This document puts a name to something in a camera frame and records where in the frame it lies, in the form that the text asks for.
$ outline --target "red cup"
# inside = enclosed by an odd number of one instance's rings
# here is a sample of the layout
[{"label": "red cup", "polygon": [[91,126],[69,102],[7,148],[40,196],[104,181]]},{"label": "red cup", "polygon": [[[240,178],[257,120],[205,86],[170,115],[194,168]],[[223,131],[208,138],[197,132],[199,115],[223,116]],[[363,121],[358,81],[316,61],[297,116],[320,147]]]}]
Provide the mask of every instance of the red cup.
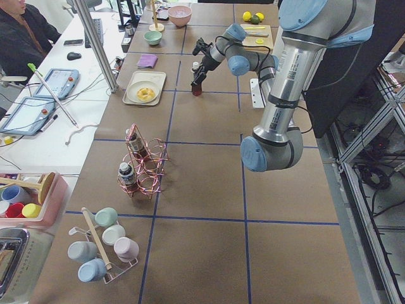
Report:
[{"label": "red cup", "polygon": [[6,210],[6,217],[24,217],[22,213],[23,208],[24,204],[20,202],[10,205]]}]

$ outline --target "purple cloth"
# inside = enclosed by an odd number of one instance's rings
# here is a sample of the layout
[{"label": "purple cloth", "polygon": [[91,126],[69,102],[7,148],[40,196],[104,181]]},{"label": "purple cloth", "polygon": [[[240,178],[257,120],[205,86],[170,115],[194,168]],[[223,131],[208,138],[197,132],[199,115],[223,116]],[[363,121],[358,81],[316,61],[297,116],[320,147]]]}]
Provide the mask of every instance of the purple cloth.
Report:
[{"label": "purple cloth", "polygon": [[158,57],[153,54],[142,54],[138,60],[137,66],[139,68],[153,68]]}]

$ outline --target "brown tabletop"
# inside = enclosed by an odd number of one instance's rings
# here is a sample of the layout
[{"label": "brown tabletop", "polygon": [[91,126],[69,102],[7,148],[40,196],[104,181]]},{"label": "brown tabletop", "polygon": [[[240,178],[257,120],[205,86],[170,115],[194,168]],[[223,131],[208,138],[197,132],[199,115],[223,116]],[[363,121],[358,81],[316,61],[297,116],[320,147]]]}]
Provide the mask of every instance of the brown tabletop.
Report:
[{"label": "brown tabletop", "polygon": [[[255,74],[234,77],[224,62],[208,73],[201,96],[190,92],[192,62],[201,60],[191,55],[196,39],[213,41],[232,22],[241,23],[246,10],[263,12],[275,37],[277,7],[188,5],[188,26],[165,22],[154,47],[142,38],[151,24],[151,12],[144,13],[30,303],[359,303],[314,135],[304,135],[295,167],[252,173],[239,146],[263,112],[252,108]],[[124,104],[144,53],[156,54],[153,71],[166,73],[160,101]],[[294,121],[310,128],[301,109]],[[167,143],[161,192],[151,199],[130,198],[117,183],[125,129],[133,123],[147,140]],[[80,264],[67,257],[69,245],[83,238],[68,235],[72,227],[85,228],[83,206],[94,213],[115,208],[139,244],[139,263],[109,284],[80,282]]]}]

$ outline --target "blue bowl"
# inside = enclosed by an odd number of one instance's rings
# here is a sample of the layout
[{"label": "blue bowl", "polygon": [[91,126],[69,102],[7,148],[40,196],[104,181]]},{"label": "blue bowl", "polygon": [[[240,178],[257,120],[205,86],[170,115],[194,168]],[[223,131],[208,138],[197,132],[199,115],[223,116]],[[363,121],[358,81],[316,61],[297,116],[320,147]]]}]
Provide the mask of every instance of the blue bowl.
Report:
[{"label": "blue bowl", "polygon": [[145,33],[144,38],[151,46],[155,46],[159,44],[162,39],[162,33],[157,30],[151,30]]}]

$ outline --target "pink bowl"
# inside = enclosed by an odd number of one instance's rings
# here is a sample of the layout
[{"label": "pink bowl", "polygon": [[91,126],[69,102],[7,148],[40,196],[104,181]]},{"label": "pink bowl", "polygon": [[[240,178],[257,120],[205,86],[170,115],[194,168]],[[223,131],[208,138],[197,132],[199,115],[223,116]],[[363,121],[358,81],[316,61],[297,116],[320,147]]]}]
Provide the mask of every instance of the pink bowl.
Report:
[{"label": "pink bowl", "polygon": [[169,20],[178,27],[188,24],[191,19],[191,8],[188,6],[178,5],[167,10]]}]

